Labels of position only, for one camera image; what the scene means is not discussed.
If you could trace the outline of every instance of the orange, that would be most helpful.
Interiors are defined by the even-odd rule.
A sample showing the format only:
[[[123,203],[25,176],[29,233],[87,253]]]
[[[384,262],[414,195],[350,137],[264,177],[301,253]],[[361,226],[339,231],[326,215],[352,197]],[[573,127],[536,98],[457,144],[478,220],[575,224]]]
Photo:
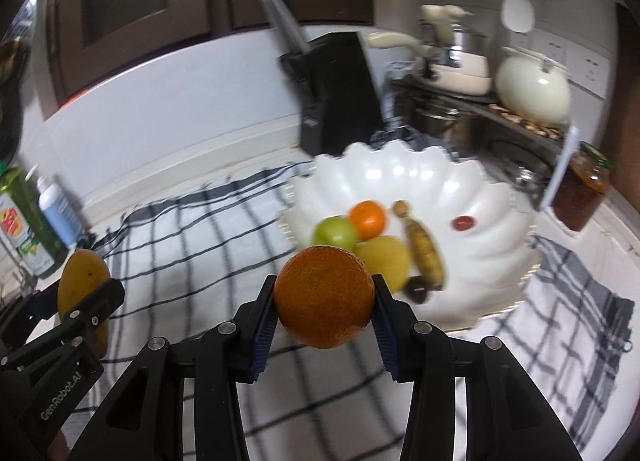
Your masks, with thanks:
[[[358,203],[351,209],[347,217],[356,227],[361,241],[378,237],[386,227],[385,209],[375,201]]]
[[[295,338],[330,349],[354,338],[371,319],[373,279],[359,258],[341,248],[305,248],[284,265],[273,299]]]

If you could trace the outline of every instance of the banana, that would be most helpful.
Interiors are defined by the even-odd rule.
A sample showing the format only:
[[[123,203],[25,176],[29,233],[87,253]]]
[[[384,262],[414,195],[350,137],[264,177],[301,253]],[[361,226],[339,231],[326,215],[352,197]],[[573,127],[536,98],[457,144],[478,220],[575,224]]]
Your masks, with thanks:
[[[60,319],[68,318],[71,308],[109,279],[109,268],[100,255],[91,250],[76,250],[66,261],[58,285]],[[107,354],[108,345],[109,326],[107,322],[103,322],[95,329],[95,343],[92,345],[98,359]]]
[[[393,205],[394,214],[404,223],[404,233],[409,241],[415,266],[429,289],[439,291],[444,287],[445,272],[436,243],[426,228],[409,217],[410,211],[411,207],[406,201],[396,201]]]

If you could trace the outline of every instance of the bottle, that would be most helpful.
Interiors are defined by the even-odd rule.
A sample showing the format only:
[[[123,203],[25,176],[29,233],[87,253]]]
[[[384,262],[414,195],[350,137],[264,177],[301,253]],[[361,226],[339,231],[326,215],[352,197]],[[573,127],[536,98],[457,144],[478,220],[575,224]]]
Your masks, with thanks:
[[[24,171],[0,162],[0,228],[31,271],[45,279],[65,263],[67,250],[30,194]]]
[[[551,206],[556,217],[574,232],[581,231],[609,189],[611,164],[598,149],[580,143]]]
[[[49,183],[44,176],[36,183],[40,198],[38,206],[67,248],[74,246],[82,235],[82,223],[60,185]]]

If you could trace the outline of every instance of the red cherry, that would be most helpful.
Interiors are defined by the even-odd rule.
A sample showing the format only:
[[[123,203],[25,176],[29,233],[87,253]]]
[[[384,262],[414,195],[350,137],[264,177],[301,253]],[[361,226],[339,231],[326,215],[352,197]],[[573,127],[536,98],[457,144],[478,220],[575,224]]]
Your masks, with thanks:
[[[451,226],[456,232],[465,232],[476,226],[476,218],[471,216],[460,216],[453,219]]]

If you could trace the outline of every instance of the kitchen towel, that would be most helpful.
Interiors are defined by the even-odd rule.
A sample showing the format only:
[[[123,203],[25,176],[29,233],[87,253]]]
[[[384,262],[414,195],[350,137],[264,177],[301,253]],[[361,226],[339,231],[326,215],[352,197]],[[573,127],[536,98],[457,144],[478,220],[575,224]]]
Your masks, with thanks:
[[[105,372],[65,425],[70,442],[148,340],[198,337],[254,300],[292,254],[278,228],[289,164],[140,206],[95,245],[126,289],[112,316]],[[577,256],[536,237],[543,264],[511,313],[463,335],[506,343],[558,413],[578,448],[589,442],[629,345],[632,301],[593,280]],[[278,325],[266,371],[238,385],[254,461],[397,460],[412,387],[384,370],[370,327],[339,348],[312,349]],[[465,457],[465,391],[458,381],[456,452]],[[193,384],[184,394],[184,451],[195,459]]]

